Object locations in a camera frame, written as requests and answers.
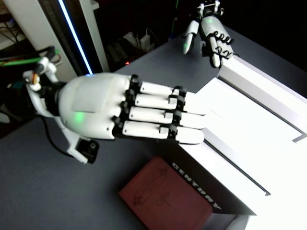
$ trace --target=dark background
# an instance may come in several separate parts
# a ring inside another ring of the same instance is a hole
[[[151,28],[163,44],[170,36],[176,0],[97,0],[97,24],[104,44],[133,31],[142,37]],[[221,21],[247,38],[307,71],[305,65],[304,7],[277,1],[221,0]],[[179,0],[175,35],[182,34],[190,22],[189,14],[199,1]]]

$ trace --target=red box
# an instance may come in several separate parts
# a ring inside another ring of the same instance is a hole
[[[162,158],[153,158],[119,192],[150,230],[200,230],[211,205]]]

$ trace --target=gray table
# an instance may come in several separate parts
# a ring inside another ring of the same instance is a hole
[[[229,33],[236,40],[234,50],[244,60],[296,91],[303,90],[307,73],[238,33]],[[183,40],[177,38],[118,73],[136,73],[146,81],[183,85],[197,92],[218,69],[210,66],[207,57],[201,57],[199,46],[188,56],[182,55],[182,46]],[[66,140],[56,124],[52,120],[48,124],[56,144],[65,149]],[[145,229],[117,192],[155,153],[142,141],[99,143],[96,162],[81,165],[53,150],[38,119],[1,139],[0,229]],[[233,218],[214,214],[204,229],[223,230]]]

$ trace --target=robotic hand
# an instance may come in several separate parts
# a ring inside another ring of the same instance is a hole
[[[69,142],[67,152],[80,162],[95,161],[99,145],[92,138],[203,142],[200,129],[206,126],[206,109],[195,94],[115,73],[82,76],[65,84],[55,76],[52,54],[51,50],[23,78],[37,112],[56,120]],[[43,72],[51,82],[47,86],[40,84]]]
[[[194,37],[200,32],[202,40],[205,42],[202,53],[211,57],[213,67],[220,67],[224,62],[234,55],[230,44],[233,39],[224,29],[218,19],[224,13],[220,8],[219,0],[206,0],[197,8],[197,16],[191,21],[184,34],[183,53],[187,54],[193,47]]]

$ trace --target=green glowing spot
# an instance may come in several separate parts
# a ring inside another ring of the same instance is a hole
[[[75,119],[76,123],[81,123],[84,120],[84,113],[83,112],[76,112],[74,119]]]

